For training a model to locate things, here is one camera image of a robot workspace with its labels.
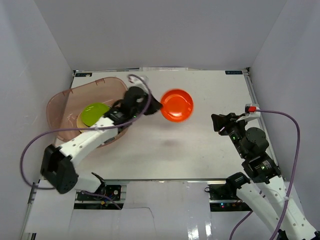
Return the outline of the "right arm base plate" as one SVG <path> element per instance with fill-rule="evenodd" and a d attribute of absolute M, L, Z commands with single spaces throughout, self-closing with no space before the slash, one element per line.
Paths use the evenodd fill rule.
<path fill-rule="evenodd" d="M 249 212 L 251 208 L 227 188 L 226 184 L 209 184 L 204 188 L 208 194 L 210 211 Z"/>

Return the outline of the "orange plate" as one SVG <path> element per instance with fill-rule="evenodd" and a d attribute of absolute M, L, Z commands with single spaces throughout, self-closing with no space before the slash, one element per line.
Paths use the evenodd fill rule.
<path fill-rule="evenodd" d="M 194 110 L 194 101 L 191 95 L 179 88 L 166 91 L 161 97 L 160 103 L 162 104 L 162 116 L 174 123 L 187 120 Z"/>

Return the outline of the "pale yellow plate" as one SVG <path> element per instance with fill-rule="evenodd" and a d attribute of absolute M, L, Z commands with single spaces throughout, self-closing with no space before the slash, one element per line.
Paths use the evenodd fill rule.
<path fill-rule="evenodd" d="M 77 116 L 76 126 L 77 126 L 77 128 L 79 128 L 79 129 L 86 129 L 86 128 L 88 128 L 88 126 L 83 123 L 82 118 L 81 118 L 81 114 L 79 114 L 79 115 Z"/>

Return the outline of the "lime green plate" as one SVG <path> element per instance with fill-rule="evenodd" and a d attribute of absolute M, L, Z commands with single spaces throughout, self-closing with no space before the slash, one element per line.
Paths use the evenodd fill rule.
<path fill-rule="evenodd" d="M 80 118 L 86 126 L 91 127 L 109 110 L 110 107 L 104 103 L 92 103 L 84 108 Z"/>

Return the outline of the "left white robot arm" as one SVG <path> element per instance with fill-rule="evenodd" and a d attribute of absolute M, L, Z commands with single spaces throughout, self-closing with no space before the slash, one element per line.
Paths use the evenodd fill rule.
<path fill-rule="evenodd" d="M 91 129 L 58 147 L 49 145 L 44 150 L 41 175 L 60 193 L 75 189 L 87 191 L 94 199 L 105 196 L 104 180 L 96 173 L 80 176 L 77 165 L 97 147 L 110 143 L 139 116 L 153 115 L 162 108 L 152 94 L 132 86 L 104 113 Z"/>

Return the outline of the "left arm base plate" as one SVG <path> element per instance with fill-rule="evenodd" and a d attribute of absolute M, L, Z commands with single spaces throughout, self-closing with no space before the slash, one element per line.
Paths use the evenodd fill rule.
<path fill-rule="evenodd" d="M 86 194 L 76 193 L 75 210 L 121 210 L 123 208 L 121 185 L 103 185 L 97 192 Z"/>

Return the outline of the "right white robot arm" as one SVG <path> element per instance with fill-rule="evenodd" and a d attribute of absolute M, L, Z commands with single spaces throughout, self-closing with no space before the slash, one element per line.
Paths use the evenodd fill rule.
<path fill-rule="evenodd" d="M 243 159 L 244 172 L 226 179 L 226 195 L 243 200 L 271 231 L 272 240 L 318 240 L 320 232 L 290 197 L 292 185 L 285 185 L 279 167 L 266 152 L 266 133 L 257 127 L 246 127 L 259 117 L 259 110 L 211 115 L 214 131 L 228 136 Z"/>

